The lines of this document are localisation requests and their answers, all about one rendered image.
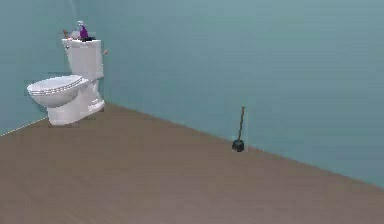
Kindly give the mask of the white toilet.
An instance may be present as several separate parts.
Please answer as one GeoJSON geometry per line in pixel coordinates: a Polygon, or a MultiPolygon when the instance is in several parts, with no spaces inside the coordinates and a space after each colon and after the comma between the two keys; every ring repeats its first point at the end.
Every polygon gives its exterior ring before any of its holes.
{"type": "Polygon", "coordinates": [[[29,84],[30,97],[47,110],[52,125],[67,125],[88,117],[105,106],[99,93],[104,77],[102,41],[62,39],[71,73],[29,84]]]}

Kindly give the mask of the purple spray bottle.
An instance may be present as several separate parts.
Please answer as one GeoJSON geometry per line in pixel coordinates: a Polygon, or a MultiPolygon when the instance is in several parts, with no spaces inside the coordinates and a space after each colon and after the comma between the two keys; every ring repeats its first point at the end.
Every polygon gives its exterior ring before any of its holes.
{"type": "Polygon", "coordinates": [[[86,27],[84,26],[84,22],[79,20],[78,21],[78,25],[80,26],[80,38],[83,40],[83,39],[87,39],[88,38],[88,31],[86,29],[86,27]]]}

